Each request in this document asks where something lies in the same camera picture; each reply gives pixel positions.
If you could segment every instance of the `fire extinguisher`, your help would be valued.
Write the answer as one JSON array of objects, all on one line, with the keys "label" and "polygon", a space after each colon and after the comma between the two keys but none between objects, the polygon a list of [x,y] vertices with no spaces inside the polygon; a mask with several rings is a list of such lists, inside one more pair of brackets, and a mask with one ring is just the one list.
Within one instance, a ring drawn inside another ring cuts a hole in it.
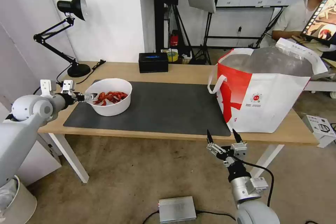
[{"label": "fire extinguisher", "polygon": [[175,47],[179,44],[179,35],[174,31],[170,35],[170,46]]}]

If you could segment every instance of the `black tissue box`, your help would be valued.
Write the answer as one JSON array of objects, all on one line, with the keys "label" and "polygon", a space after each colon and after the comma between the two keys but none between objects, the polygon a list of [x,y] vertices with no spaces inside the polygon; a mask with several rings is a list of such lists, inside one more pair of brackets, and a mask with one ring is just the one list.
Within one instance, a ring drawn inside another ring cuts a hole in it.
[{"label": "black tissue box", "polygon": [[140,53],[139,54],[140,73],[145,72],[168,72],[167,53]]}]

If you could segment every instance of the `robotic arm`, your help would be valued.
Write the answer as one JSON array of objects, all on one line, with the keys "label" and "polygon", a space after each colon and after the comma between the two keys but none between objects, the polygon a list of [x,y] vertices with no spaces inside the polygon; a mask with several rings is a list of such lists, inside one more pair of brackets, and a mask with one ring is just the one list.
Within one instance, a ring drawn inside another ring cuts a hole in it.
[{"label": "robotic arm", "polygon": [[268,187],[263,177],[252,178],[241,160],[247,154],[246,143],[233,130],[237,143],[231,146],[218,146],[213,142],[210,132],[207,132],[207,149],[224,162],[229,170],[228,180],[231,183],[234,202],[237,206],[236,221],[238,224],[280,224],[276,213],[263,202],[256,201],[260,192]]},{"label": "robotic arm", "polygon": [[0,187],[12,179],[33,147],[37,131],[55,120],[59,111],[75,102],[92,100],[97,94],[74,92],[75,83],[64,81],[61,93],[54,94],[56,83],[41,80],[42,95],[26,95],[12,105],[12,113],[0,124]]}]

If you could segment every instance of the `trash can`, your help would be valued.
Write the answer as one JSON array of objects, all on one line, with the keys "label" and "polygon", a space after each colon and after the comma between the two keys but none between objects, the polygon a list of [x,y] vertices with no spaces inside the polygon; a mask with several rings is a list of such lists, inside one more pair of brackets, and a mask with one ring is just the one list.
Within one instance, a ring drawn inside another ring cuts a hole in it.
[{"label": "trash can", "polygon": [[33,216],[37,200],[15,176],[17,191],[14,199],[0,217],[0,224],[25,224]]}]

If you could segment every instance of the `red crayfish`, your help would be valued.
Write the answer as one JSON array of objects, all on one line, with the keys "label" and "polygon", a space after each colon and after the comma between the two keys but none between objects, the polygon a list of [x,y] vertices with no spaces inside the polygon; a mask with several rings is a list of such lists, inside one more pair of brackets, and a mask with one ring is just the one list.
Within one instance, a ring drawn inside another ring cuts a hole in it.
[{"label": "red crayfish", "polygon": [[94,101],[93,104],[99,105],[99,103],[103,102],[100,104],[100,106],[106,106],[106,100],[109,100],[112,103],[118,103],[121,100],[125,99],[128,96],[128,94],[124,92],[108,92],[105,94],[105,92],[101,92],[98,96],[98,100]]}]

